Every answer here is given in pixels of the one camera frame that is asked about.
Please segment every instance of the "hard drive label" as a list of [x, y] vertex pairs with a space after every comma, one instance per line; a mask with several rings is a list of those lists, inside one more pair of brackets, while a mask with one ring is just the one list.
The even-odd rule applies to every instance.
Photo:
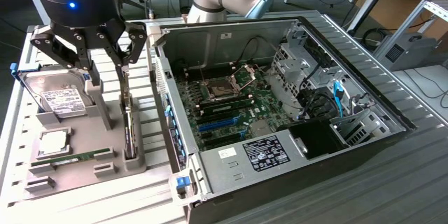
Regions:
[[291, 161], [277, 136], [243, 144], [243, 147], [258, 172]]
[[42, 94], [57, 115], [86, 110], [78, 89], [45, 91]]

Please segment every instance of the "green circuit board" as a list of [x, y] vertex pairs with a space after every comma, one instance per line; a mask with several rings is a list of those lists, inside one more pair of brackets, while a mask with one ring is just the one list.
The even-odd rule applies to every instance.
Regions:
[[[233, 126], [219, 127], [203, 132], [199, 130], [202, 125], [221, 122], [221, 120], [211, 120], [206, 123], [199, 123], [202, 119], [205, 119], [205, 116], [201, 115], [198, 104], [201, 103], [201, 100], [205, 101], [211, 98], [211, 93], [207, 90], [211, 85], [205, 85], [203, 80], [187, 82], [182, 78], [177, 78], [179, 93], [185, 103], [195, 140], [203, 151], [257, 137], [258, 133], [261, 134], [261, 132], [255, 132], [251, 125], [261, 120], [267, 122], [270, 126], [269, 131], [271, 132], [275, 132], [281, 125], [291, 122], [291, 118], [283, 110], [282, 104], [279, 103], [279, 100], [271, 91], [271, 87], [269, 86], [269, 83], [265, 79], [265, 74], [262, 74], [261, 71], [255, 71], [255, 77], [255, 81], [241, 92], [238, 92], [238, 94], [230, 92], [229, 88], [215, 89], [215, 93], [227, 98], [233, 98], [238, 95], [243, 95], [246, 97], [253, 95], [251, 103], [247, 101], [239, 101], [235, 103], [230, 102], [229, 104], [239, 103], [235, 106], [237, 108], [245, 106], [242, 109], [227, 112], [227, 115], [231, 115], [227, 118], [238, 118], [238, 123]], [[246, 70], [242, 70], [237, 73], [235, 79], [241, 87], [243, 87], [243, 85], [253, 80], [250, 72]], [[231, 77], [227, 76], [207, 79], [206, 83], [219, 83], [219, 85], [226, 87], [230, 81]]]

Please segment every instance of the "gray floor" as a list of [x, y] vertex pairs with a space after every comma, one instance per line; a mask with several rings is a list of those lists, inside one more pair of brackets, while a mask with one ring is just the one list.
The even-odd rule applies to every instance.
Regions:
[[[346, 0], [290, 0], [291, 4], [285, 4], [283, 0], [275, 0], [271, 12], [285, 12], [290, 10], [307, 10], [315, 9], [321, 13], [329, 14], [334, 20], [341, 24], [345, 16], [353, 6], [353, 4]], [[181, 0], [181, 6], [190, 6], [193, 0]], [[35, 9], [31, 0], [0, 0], [0, 6], [3, 11], [0, 17], [18, 26], [21, 29], [27, 30], [29, 25], [41, 25], [42, 20], [39, 18], [38, 11]], [[157, 14], [157, 18], [179, 17], [181, 8], [177, 5], [175, 0], [153, 0], [153, 6]], [[347, 20], [353, 18], [357, 14], [358, 7], [354, 8], [351, 16]], [[142, 9], [125, 4], [122, 14], [126, 19], [145, 19], [145, 12]], [[378, 23], [369, 19], [358, 34], [363, 34], [363, 31], [378, 27]], [[26, 34], [18, 31], [15, 28], [9, 26], [0, 20], [0, 41], [9, 43], [19, 48], [25, 43]], [[21, 50], [15, 47], [7, 46], [0, 43], [0, 79], [2, 81], [2, 92], [0, 92], [0, 125], [3, 127], [5, 116], [7, 113], [10, 96], [14, 85], [14, 78], [11, 76], [10, 65], [13, 62], [19, 62]]]

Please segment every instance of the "blue cable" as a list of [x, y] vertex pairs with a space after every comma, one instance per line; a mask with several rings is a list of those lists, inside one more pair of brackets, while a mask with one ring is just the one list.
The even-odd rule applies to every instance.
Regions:
[[334, 97], [335, 97], [337, 105], [339, 107], [341, 117], [343, 117], [345, 114], [343, 114], [342, 99], [345, 97], [345, 88], [343, 88], [343, 85], [341, 84], [339, 81], [337, 81], [335, 84], [334, 84]]

